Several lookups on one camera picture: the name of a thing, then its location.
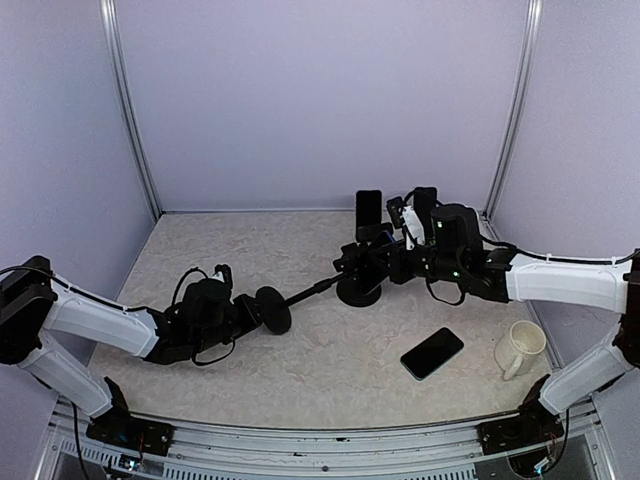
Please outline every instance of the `mug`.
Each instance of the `mug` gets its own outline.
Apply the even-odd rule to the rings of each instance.
[[[515,375],[531,370],[546,346],[547,337],[535,323],[521,320],[511,325],[493,353],[496,362],[504,370],[504,380],[509,381]]]

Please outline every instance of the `table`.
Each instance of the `table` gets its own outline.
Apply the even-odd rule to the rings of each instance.
[[[264,285],[285,297],[335,275],[332,261],[353,241],[353,212],[164,215],[136,261],[119,301],[163,310],[192,266],[231,266],[234,294]],[[436,293],[456,297],[453,285]],[[517,407],[549,372],[545,356],[511,382],[501,379],[493,348],[517,320],[517,303],[468,298],[450,307],[430,298],[424,282],[383,284],[375,305],[357,309],[331,289],[292,308],[283,336],[265,327],[238,340],[221,363],[149,364],[99,345],[90,362],[120,385],[132,411],[199,422],[283,428],[367,428],[446,422]],[[465,343],[455,358],[416,381],[402,354],[447,326]],[[224,354],[216,346],[201,360]]]

